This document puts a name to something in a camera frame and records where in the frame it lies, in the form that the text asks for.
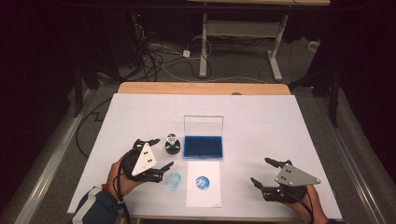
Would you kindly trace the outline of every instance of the stamped blue mark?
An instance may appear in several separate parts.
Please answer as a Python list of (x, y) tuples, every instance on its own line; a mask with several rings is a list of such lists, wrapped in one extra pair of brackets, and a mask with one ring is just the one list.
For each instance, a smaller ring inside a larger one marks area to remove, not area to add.
[(198, 189), (208, 189), (209, 188), (209, 179), (206, 176), (199, 176), (196, 180), (195, 183), (197, 185)]
[(177, 190), (180, 185), (181, 176), (179, 174), (172, 173), (166, 177), (166, 185), (169, 186), (171, 190)]

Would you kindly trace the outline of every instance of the dark background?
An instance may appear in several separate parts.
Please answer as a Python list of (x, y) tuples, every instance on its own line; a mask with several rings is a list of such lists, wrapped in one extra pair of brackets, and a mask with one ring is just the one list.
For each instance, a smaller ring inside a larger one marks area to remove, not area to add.
[[(367, 11), (335, 15), (325, 36), (321, 29), (315, 28), (312, 22), (315, 18), (304, 18), (311, 22), (301, 33), (298, 29), (301, 21), (290, 17), (285, 39), (322, 37), (308, 76), (329, 64), (339, 65), (341, 87), (351, 108), (375, 153), (395, 179), (392, 172), (396, 145), (392, 136), (396, 133), (394, 4), (390, 0), (341, 2), (344, 6), (368, 3)], [(67, 93), (73, 87), (77, 64), (88, 86), (95, 88), (94, 72), (104, 71), (117, 77), (117, 64), (134, 60), (134, 43), (130, 41), (125, 14), (91, 13), (83, 20), (76, 13), (60, 10), (51, 0), (3, 1), (1, 5), (0, 210), (3, 211), (69, 107)], [(173, 21), (179, 20), (178, 16), (167, 18), (169, 21), (162, 26), (164, 35), (168, 35), (166, 30), (177, 28)], [(197, 29), (195, 16), (183, 20), (186, 23), (182, 23), (182, 30), (191, 30), (179, 36), (187, 39)], [(327, 20), (320, 15), (317, 19)], [(329, 90), (331, 76), (321, 76), (308, 84), (319, 90), (318, 95), (324, 95)]]

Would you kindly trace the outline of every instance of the desk leg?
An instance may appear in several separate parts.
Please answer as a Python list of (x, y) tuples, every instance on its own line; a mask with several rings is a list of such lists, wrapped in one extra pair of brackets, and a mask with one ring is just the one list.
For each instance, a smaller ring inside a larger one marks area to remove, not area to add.
[(206, 77), (206, 63), (207, 63), (207, 52), (206, 52), (206, 37), (207, 37), (207, 13), (204, 13), (203, 27), (202, 27), (202, 50), (201, 50), (201, 63), (199, 66), (199, 76)]
[(276, 39), (275, 39), (275, 43), (274, 43), (274, 48), (273, 48), (273, 50), (268, 50), (267, 51), (268, 60), (270, 61), (271, 68), (273, 70), (274, 78), (275, 78), (276, 81), (281, 81), (282, 80), (282, 76), (280, 74), (279, 66), (277, 66), (277, 62), (276, 62), (276, 53), (277, 53), (277, 49), (279, 48), (280, 41), (282, 40), (282, 35), (283, 35), (283, 32), (285, 31), (286, 22), (288, 21), (288, 17), (289, 17), (289, 15), (284, 15), (282, 17), (282, 21), (279, 24), (279, 28), (278, 28), (277, 33), (276, 33)]

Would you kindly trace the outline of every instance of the white desk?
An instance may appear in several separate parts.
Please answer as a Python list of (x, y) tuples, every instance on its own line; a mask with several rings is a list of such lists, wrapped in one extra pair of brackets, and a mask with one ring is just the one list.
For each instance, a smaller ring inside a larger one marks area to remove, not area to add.
[[(166, 135), (183, 136), (183, 116), (189, 114), (224, 116), (221, 208), (186, 207), (188, 161), (181, 158), (181, 152), (171, 156), (164, 149)], [(341, 218), (299, 106), (291, 95), (115, 94), (69, 213), (74, 213), (87, 191), (106, 182), (112, 162), (127, 152), (137, 138), (161, 138), (152, 147), (156, 167), (170, 161), (175, 164), (165, 173), (163, 182), (146, 183), (125, 197), (133, 217), (294, 221), (297, 218), (289, 208), (266, 202), (250, 181), (255, 177), (264, 186), (278, 186), (274, 178), (280, 169), (264, 162), (269, 157), (291, 160), (296, 167), (320, 178), (322, 183), (317, 190), (325, 213)], [(172, 173), (181, 176), (177, 190), (166, 185), (165, 180)]]
[[(281, 6), (305, 6), (317, 7), (328, 6), (330, 0), (189, 0), (202, 2), (204, 4), (224, 3), (224, 4), (260, 4), (260, 5), (281, 5)], [(267, 57), (271, 65), (274, 79), (282, 80), (279, 66), (276, 62), (276, 54), (285, 31), (289, 15), (283, 15), (280, 22), (256, 22), (256, 21), (211, 21), (204, 13), (203, 33), (202, 33), (202, 53), (200, 62), (200, 77), (206, 77), (207, 44), (208, 35), (226, 36), (252, 36), (252, 37), (274, 37), (275, 42), (272, 50), (267, 51)]]

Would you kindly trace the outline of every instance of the human hand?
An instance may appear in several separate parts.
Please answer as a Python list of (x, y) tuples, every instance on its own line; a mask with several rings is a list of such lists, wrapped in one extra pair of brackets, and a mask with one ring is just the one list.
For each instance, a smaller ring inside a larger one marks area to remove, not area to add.
[[(302, 201), (309, 207), (314, 213), (314, 224), (325, 224), (329, 221), (323, 212), (320, 204), (318, 192), (313, 185), (307, 185), (307, 193), (303, 197)], [(294, 213), (304, 222), (309, 223), (311, 216), (308, 211), (299, 203), (284, 203), (287, 207), (292, 209)]]
[[(111, 192), (118, 191), (118, 180), (116, 179), (116, 177), (118, 175), (118, 171), (120, 168), (120, 162), (121, 162), (121, 159), (114, 162), (111, 165), (110, 172), (108, 172), (106, 184), (107, 184), (108, 189)], [(122, 169), (120, 172), (120, 176), (118, 178), (120, 179), (120, 193), (122, 194), (122, 196), (129, 194), (134, 188), (143, 184), (143, 182), (136, 182), (136, 181), (128, 179)]]

